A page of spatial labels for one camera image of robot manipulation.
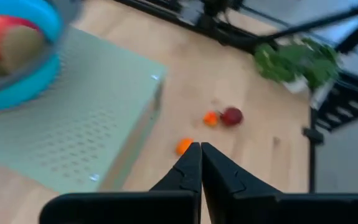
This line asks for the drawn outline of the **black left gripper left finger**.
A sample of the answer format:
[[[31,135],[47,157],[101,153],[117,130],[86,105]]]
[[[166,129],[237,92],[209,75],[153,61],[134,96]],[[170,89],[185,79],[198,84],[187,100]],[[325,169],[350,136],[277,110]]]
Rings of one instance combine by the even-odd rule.
[[[150,190],[60,195],[43,207],[40,223],[199,223],[201,179],[202,150],[194,142]]]

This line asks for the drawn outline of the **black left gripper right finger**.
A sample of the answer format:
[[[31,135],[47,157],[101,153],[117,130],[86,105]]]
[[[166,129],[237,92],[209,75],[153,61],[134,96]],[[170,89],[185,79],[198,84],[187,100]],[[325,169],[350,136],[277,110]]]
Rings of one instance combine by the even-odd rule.
[[[202,143],[202,183],[212,223],[358,224],[358,194],[290,194]]]

